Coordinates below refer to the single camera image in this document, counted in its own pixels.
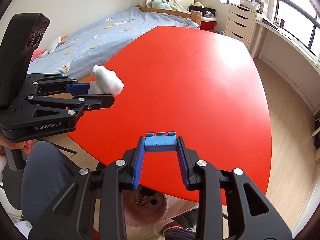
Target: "red tabletop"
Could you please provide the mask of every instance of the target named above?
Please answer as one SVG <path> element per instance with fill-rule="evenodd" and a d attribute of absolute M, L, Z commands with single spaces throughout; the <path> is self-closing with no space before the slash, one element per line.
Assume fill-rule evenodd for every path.
<path fill-rule="evenodd" d="M 223 35 L 160 26 L 105 65 L 124 83 L 109 109 L 85 112 L 70 137 L 108 165 L 146 132 L 175 131 L 216 168 L 239 167 L 266 193 L 271 128 L 263 86 L 244 44 Z M 140 183 L 198 201 L 181 179 L 177 154 L 146 153 Z"/>

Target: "gray handle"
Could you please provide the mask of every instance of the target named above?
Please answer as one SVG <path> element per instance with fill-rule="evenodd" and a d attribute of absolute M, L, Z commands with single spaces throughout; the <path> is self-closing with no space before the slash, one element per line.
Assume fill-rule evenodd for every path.
<path fill-rule="evenodd" d="M 26 166 L 27 156 L 23 150 L 15 150 L 4 147 L 4 153 L 8 160 L 8 166 L 12 171 L 21 171 Z"/>

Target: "blue blanket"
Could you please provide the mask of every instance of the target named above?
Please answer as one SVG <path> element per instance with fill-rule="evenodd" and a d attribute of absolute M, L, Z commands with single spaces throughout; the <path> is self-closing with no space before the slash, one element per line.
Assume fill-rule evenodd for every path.
<path fill-rule="evenodd" d="M 103 65 L 130 42 L 161 25 L 199 28 L 191 20 L 178 16 L 131 8 L 69 35 L 64 39 L 67 43 L 31 62 L 28 73 L 67 74 L 78 79 L 89 74 L 94 65 Z M 161 41 L 161 37 L 154 37 L 156 41 Z"/>

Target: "drawer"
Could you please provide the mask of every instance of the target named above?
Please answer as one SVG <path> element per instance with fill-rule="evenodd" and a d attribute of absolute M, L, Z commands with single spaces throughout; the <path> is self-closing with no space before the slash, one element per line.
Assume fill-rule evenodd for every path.
<path fill-rule="evenodd" d="M 230 12 L 229 19 L 233 20 L 236 23 L 241 23 L 242 25 L 247 26 L 250 29 L 253 29 L 254 21 L 247 19 L 244 16 Z"/>
<path fill-rule="evenodd" d="M 241 26 L 240 23 L 228 20 L 227 30 L 238 34 L 246 40 L 250 40 L 252 29 L 246 26 Z"/>
<path fill-rule="evenodd" d="M 233 32 L 228 31 L 228 30 L 226 31 L 226 36 L 234 38 L 234 39 L 239 40 L 239 41 L 242 41 L 245 44 L 245 46 L 248 47 L 249 41 L 246 40 L 245 38 L 242 38 L 239 35 L 234 34 Z"/>
<path fill-rule="evenodd" d="M 256 18 L 256 13 L 254 13 L 250 10 L 235 6 L 233 4 L 230 4 L 229 10 L 230 10 L 230 12 L 233 12 L 235 14 L 239 14 L 239 15 L 246 17 L 247 19 L 250 19 L 252 21 L 254 21 Z"/>

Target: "human hand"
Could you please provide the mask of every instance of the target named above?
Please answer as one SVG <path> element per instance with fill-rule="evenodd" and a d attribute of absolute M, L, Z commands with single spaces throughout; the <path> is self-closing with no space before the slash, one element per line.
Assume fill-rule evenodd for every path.
<path fill-rule="evenodd" d="M 0 132 L 0 155 L 4 155 L 3 147 L 22 149 L 26 155 L 29 155 L 32 148 L 32 142 L 33 140 L 20 143 L 11 143 L 4 137 L 3 133 Z"/>

